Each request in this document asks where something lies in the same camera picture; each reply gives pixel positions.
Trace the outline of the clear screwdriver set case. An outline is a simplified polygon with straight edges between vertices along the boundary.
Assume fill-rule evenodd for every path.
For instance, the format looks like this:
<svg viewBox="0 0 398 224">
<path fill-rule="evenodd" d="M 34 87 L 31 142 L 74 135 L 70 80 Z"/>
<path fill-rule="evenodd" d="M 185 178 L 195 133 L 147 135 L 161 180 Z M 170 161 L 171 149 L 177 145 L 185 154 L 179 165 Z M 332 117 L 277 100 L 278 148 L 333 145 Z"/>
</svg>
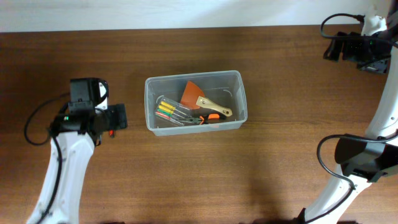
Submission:
<svg viewBox="0 0 398 224">
<path fill-rule="evenodd" d="M 182 120 L 192 117 L 191 109 L 164 95 L 156 99 L 155 105 L 155 117 L 171 126 L 184 126 Z"/>
</svg>

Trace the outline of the orange scraper wooden handle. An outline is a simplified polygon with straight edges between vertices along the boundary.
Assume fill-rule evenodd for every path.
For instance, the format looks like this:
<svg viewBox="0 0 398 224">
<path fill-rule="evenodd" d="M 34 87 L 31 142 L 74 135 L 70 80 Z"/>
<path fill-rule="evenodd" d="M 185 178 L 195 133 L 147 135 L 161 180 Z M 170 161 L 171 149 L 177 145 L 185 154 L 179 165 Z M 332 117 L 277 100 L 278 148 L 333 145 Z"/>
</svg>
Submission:
<svg viewBox="0 0 398 224">
<path fill-rule="evenodd" d="M 188 107 L 191 110 L 205 108 L 217 111 L 225 116 L 233 115 L 233 112 L 230 108 L 225 108 L 211 101 L 205 96 L 204 92 L 191 81 L 188 81 L 186 84 L 180 104 Z"/>
</svg>

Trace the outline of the orange black long-nose pliers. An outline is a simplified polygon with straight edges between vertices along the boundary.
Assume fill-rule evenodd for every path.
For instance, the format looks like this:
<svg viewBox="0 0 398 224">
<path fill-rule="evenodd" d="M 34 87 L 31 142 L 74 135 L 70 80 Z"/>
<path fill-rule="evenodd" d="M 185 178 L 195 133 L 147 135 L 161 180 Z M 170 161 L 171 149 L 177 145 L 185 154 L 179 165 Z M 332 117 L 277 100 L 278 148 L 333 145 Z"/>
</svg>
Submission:
<svg viewBox="0 0 398 224">
<path fill-rule="evenodd" d="M 203 124 L 209 124 L 209 121 L 224 120 L 226 118 L 227 117 L 225 115 L 223 115 L 223 114 L 212 113 L 212 114 L 208 114 L 208 115 L 201 115 L 199 117 L 178 119 L 178 121 L 181 122 L 181 123 L 203 125 Z"/>
</svg>

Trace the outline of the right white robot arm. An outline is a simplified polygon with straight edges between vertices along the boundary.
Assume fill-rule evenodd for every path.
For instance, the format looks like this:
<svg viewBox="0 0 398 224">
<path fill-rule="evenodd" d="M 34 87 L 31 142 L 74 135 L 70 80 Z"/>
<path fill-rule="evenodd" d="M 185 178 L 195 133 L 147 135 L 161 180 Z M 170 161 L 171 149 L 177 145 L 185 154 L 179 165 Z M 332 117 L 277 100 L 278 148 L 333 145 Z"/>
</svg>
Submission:
<svg viewBox="0 0 398 224">
<path fill-rule="evenodd" d="M 331 178 L 319 197 L 303 208 L 294 223 L 339 223 L 355 198 L 381 177 L 397 174 L 397 1 L 386 17 L 372 6 L 354 15 L 360 33 L 322 34 L 331 41 L 323 57 L 349 60 L 362 71 L 386 74 L 376 114 L 363 137 L 334 134 L 317 146 L 317 159 Z"/>
</svg>

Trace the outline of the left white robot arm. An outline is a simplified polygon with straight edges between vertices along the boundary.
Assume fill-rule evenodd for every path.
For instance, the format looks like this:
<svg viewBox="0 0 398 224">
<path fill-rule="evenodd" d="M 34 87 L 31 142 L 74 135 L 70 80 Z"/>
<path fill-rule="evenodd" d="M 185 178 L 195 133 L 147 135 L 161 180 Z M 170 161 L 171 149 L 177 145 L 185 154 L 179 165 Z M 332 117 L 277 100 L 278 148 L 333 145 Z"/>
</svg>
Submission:
<svg viewBox="0 0 398 224">
<path fill-rule="evenodd" d="M 88 163 L 102 135 L 127 128 L 123 104 L 109 105 L 108 83 L 100 78 L 70 80 L 66 102 L 48 128 L 50 160 L 28 223 L 78 223 Z"/>
</svg>

